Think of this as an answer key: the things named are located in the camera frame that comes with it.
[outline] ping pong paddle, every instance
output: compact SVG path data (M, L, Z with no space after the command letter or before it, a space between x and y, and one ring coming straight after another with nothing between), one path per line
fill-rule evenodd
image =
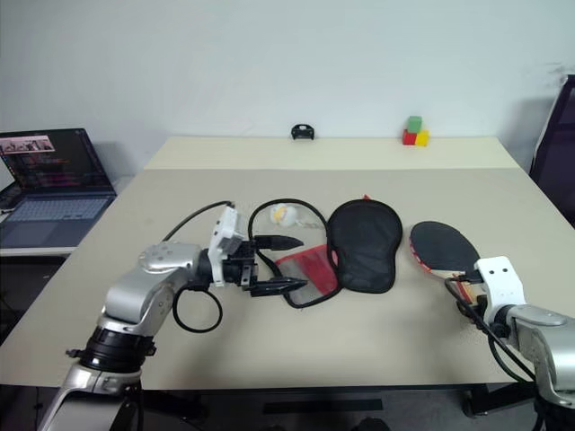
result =
M473 271L480 258L474 246L454 227L439 222L421 222L410 233L411 254L420 266L441 278L458 277ZM457 290L471 306L477 306L477 297L483 295L474 285L457 282Z

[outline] white table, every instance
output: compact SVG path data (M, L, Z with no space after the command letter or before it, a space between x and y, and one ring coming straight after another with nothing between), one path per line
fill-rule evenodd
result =
M529 302L573 314L571 226L495 138L170 139L129 184L0 348L0 383L57 386L83 347L109 286L191 211L231 198L244 214L277 197L314 203L328 216L368 194L403 222L397 278L386 294L342 291L303 311L281 297L212 288L224 320L189 334L170 316L144 365L146 389L221 389L507 382L485 337L461 316L441 282L409 253L422 220L461 230L485 257L506 255ZM177 240L208 246L218 212ZM181 314L205 316L182 301Z

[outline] laptop screen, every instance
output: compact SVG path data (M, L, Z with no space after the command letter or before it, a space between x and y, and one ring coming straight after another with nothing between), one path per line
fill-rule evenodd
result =
M0 133L0 155L25 190L111 187L83 128Z

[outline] yellow block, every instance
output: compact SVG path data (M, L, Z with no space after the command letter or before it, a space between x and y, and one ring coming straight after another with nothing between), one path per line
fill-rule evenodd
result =
M429 142L429 131L421 130L420 133L415 137L415 145L417 146L428 146Z

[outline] laptop keyboard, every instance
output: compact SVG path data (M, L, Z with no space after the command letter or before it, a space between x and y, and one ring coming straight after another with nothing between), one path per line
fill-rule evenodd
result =
M106 202L107 198L27 200L10 215L10 221L89 220L96 217Z

